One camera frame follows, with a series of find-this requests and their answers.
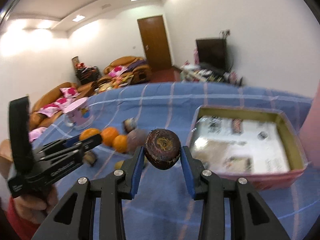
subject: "hand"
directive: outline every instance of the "hand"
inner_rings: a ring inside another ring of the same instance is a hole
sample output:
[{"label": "hand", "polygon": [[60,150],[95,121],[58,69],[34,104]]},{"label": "hand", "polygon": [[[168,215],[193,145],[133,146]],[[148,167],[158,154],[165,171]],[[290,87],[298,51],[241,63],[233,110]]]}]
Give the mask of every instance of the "hand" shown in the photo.
[{"label": "hand", "polygon": [[40,198],[32,195],[22,195],[14,200],[14,205],[19,217],[28,220],[34,224],[41,224],[45,219],[45,215],[42,210],[45,210],[47,214],[58,203],[57,190],[54,186],[47,197],[47,203]]}]

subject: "white wall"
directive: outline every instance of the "white wall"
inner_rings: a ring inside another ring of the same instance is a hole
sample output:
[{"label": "white wall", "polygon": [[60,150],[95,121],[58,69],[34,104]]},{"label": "white wall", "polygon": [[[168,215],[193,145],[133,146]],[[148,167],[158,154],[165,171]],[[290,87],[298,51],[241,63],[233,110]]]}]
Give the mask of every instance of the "white wall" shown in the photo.
[{"label": "white wall", "polygon": [[8,138],[9,101],[29,95],[32,106],[63,82],[76,81],[65,32],[7,32],[0,37],[0,141]]},{"label": "white wall", "polygon": [[160,2],[99,15],[91,23],[70,33],[72,56],[79,56],[86,65],[98,66],[102,74],[103,69],[117,58],[130,55],[145,57],[137,19],[156,15],[163,15],[166,25]]},{"label": "white wall", "polygon": [[163,0],[177,65],[193,62],[195,39],[224,29],[234,70],[248,85],[314,96],[320,26],[303,0]]}]

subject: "flat screen tv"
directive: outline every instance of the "flat screen tv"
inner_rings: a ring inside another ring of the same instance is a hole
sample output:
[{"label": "flat screen tv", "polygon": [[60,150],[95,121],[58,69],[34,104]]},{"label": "flat screen tv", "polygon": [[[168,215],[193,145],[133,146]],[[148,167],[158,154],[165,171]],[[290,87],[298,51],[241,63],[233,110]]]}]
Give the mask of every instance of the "flat screen tv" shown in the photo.
[{"label": "flat screen tv", "polygon": [[200,63],[228,72],[227,41],[225,39],[210,38],[196,40]]}]

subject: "silver screw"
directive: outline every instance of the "silver screw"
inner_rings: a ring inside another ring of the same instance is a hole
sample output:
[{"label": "silver screw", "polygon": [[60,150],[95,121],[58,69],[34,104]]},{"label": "silver screw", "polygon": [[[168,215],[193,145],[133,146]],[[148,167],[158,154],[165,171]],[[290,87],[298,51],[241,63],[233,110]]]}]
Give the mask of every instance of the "silver screw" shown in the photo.
[{"label": "silver screw", "polygon": [[87,181],[88,181],[88,180],[87,180],[87,178],[85,178],[85,177],[82,177],[82,178],[78,179],[78,183],[79,183],[79,184],[85,184]]},{"label": "silver screw", "polygon": [[209,170],[204,170],[204,171],[202,171],[202,175],[204,175],[204,176],[211,176],[211,174],[212,174],[212,172],[211,171],[209,171]]},{"label": "silver screw", "polygon": [[113,174],[116,176],[121,176],[123,174],[123,170],[115,170]]},{"label": "silver screw", "polygon": [[248,182],[246,178],[239,178],[238,181],[240,184],[247,184]]}]

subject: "triangular cutout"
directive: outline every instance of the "triangular cutout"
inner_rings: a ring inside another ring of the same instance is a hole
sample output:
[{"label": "triangular cutout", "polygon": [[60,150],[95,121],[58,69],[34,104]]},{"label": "triangular cutout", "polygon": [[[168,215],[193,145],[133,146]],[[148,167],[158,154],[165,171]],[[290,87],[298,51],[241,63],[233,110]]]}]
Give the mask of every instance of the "triangular cutout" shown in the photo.
[{"label": "triangular cutout", "polygon": [[248,197],[249,206],[250,206],[252,223],[255,226],[269,223],[270,219],[268,215],[263,210],[262,206],[260,206],[256,198],[251,193],[248,193],[247,197]]},{"label": "triangular cutout", "polygon": [[76,206],[78,194],[73,193],[59,212],[55,215],[54,221],[65,225],[70,225],[72,220],[73,211]]}]

